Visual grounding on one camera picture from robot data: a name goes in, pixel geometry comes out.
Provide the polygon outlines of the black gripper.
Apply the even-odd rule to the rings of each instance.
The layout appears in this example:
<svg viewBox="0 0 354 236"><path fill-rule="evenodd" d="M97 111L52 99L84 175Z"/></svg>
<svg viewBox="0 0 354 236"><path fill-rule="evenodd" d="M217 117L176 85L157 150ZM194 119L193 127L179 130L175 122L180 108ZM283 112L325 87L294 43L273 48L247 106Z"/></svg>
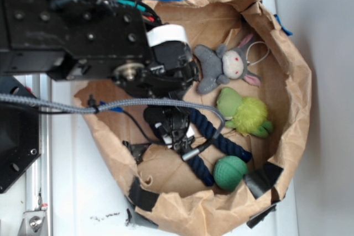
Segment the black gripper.
<svg viewBox="0 0 354 236"><path fill-rule="evenodd" d="M152 47L153 61L126 63L114 71L114 83L135 98L183 99L195 81L199 67L187 43L166 41ZM191 110L184 107L148 106L144 120L169 149L187 153L194 142Z"/></svg>

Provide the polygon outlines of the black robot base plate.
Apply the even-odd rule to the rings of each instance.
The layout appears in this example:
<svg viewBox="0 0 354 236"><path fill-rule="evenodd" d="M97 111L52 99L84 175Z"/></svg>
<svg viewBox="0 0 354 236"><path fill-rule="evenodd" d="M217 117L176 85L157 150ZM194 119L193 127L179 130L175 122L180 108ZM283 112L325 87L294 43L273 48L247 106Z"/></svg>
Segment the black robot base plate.
<svg viewBox="0 0 354 236"><path fill-rule="evenodd" d="M39 126L35 108L1 103L1 193L39 157Z"/></svg>

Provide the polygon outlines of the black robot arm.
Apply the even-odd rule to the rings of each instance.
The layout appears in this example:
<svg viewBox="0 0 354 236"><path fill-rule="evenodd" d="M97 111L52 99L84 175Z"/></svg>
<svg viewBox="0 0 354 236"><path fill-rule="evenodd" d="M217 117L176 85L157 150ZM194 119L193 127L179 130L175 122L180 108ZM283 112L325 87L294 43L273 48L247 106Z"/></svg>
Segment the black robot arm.
<svg viewBox="0 0 354 236"><path fill-rule="evenodd" d="M194 140L180 101L198 73L185 29L141 0L1 0L1 74L111 80L134 98L172 99L144 116L177 151Z"/></svg>

